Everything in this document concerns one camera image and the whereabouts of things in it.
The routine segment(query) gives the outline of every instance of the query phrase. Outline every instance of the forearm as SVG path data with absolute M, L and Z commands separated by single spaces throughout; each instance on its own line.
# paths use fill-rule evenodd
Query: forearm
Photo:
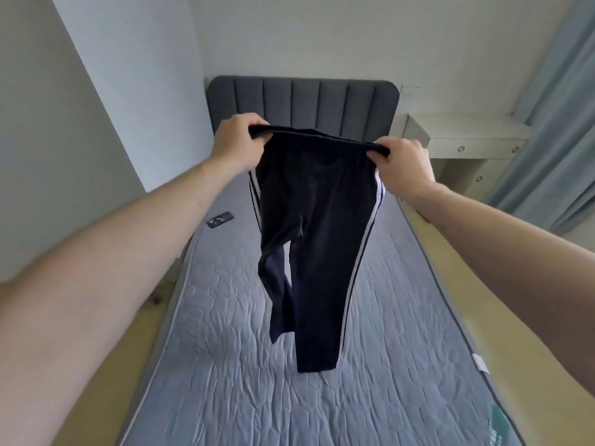
M 5 288 L 0 431 L 8 433 L 6 444 L 44 444 L 55 434 L 233 176 L 222 160 L 200 164 L 66 239 Z
M 595 254 L 440 185 L 411 204 L 595 394 Z

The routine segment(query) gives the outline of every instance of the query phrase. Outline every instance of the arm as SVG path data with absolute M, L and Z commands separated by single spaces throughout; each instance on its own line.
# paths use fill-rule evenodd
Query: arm
M 426 217 L 483 283 L 595 395 L 595 254 L 435 183 L 419 142 L 370 152 L 387 189 Z
M 213 199 L 270 138 L 222 122 L 211 158 L 58 244 L 0 286 L 2 444 L 49 445 Z

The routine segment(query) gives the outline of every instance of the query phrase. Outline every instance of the hand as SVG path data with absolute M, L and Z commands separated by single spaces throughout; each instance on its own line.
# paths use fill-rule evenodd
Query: hand
M 211 158 L 225 160 L 235 175 L 257 166 L 264 144 L 272 137 L 272 134 L 265 134 L 252 139 L 248 133 L 250 125 L 268 125 L 268 122 L 256 113 L 236 114 L 223 120 L 215 133 Z
M 435 184 L 428 150 L 419 141 L 382 137 L 376 143 L 390 150 L 389 157 L 375 151 L 369 151 L 368 157 L 376 164 L 380 179 L 391 194 L 410 202 L 420 191 Z

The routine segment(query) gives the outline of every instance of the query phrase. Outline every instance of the bed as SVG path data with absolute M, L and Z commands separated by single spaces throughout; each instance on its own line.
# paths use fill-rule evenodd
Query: bed
M 214 129 L 255 111 L 275 125 L 371 141 L 389 133 L 399 93 L 386 81 L 217 77 L 207 99 Z M 506 411 L 394 197 L 378 210 L 362 258 L 343 356 L 319 374 L 297 373 L 293 334 L 268 337 L 247 175 L 207 218 L 225 211 L 235 219 L 202 223 L 190 242 L 119 445 L 495 440 L 493 413 Z M 524 444 L 508 419 L 508 444 Z

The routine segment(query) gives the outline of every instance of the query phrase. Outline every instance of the light blue curtain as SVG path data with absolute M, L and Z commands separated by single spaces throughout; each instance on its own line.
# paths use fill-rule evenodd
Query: light blue curtain
M 595 210 L 595 0 L 571 14 L 514 117 L 531 139 L 485 202 L 562 234 Z

